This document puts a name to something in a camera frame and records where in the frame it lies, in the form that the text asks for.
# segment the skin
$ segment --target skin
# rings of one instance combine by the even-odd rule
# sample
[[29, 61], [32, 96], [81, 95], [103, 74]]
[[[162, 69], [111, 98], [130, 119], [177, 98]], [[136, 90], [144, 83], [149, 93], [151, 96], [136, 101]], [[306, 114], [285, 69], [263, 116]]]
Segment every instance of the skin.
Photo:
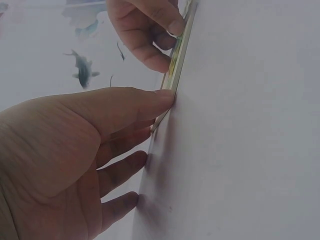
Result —
[[122, 42], [149, 69], [165, 73], [171, 59], [162, 50], [171, 49], [185, 23], [178, 0], [106, 0], [108, 15]]
[[147, 154], [101, 167], [148, 139], [173, 99], [170, 90], [108, 87], [1, 112], [0, 239], [92, 240], [124, 217], [137, 193], [101, 198], [137, 173]]

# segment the fish painting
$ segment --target fish painting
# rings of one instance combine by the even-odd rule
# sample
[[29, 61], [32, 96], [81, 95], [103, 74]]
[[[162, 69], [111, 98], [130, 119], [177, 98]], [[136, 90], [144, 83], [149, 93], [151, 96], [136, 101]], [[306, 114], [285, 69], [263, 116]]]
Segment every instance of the fish painting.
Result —
[[92, 71], [92, 61], [87, 61], [87, 58], [85, 56], [80, 56], [78, 53], [76, 53], [74, 50], [71, 50], [71, 54], [64, 55], [67, 56], [74, 56], [75, 57], [75, 67], [79, 69], [78, 73], [73, 74], [72, 76], [76, 79], [79, 79], [79, 82], [83, 89], [87, 89], [89, 86], [89, 82], [91, 78], [94, 78], [98, 75], [100, 75], [100, 72], [98, 71]]
[[118, 41], [116, 42], [116, 46], [117, 46], [118, 49], [119, 49], [119, 52], [120, 52], [122, 61], [124, 61], [124, 60], [126, 59], [126, 57], [124, 56], [124, 53], [121, 51], [121, 49], [120, 49], [120, 47], [119, 47], [119, 42], [118, 42]]

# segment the palm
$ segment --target palm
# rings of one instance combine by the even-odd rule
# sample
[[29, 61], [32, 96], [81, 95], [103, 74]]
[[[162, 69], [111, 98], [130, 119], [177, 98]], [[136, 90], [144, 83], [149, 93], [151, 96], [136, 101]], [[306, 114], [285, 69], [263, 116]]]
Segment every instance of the palm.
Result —
[[[12, 206], [19, 215], [17, 231], [34, 239], [90, 240], [136, 205], [136, 193], [106, 203], [101, 198], [141, 169], [146, 154], [136, 152], [97, 169], [146, 140], [150, 132], [144, 128], [129, 135], [126, 130], [101, 135], [73, 110], [47, 102], [23, 103], [3, 112], [9, 118], [0, 118], [2, 126], [14, 130], [5, 131], [6, 137], [21, 150], [14, 154], [14, 172], [8, 170], [13, 182], [7, 185], [15, 188], [11, 197], [18, 197]], [[17, 206], [25, 206], [24, 211]]]

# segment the knuckle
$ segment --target knuckle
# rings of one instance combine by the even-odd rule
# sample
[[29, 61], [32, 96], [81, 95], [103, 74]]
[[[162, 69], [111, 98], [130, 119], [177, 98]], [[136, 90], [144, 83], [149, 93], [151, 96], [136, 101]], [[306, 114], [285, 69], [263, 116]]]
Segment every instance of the knuckle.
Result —
[[163, 7], [152, 7], [150, 10], [150, 17], [155, 21], [161, 20], [166, 15], [167, 10]]

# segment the white surface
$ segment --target white surface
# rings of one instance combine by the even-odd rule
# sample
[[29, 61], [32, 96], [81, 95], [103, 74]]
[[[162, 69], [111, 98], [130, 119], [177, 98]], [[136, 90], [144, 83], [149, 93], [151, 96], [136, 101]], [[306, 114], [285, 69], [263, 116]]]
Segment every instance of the white surface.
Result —
[[200, 0], [133, 240], [319, 239], [319, 12]]

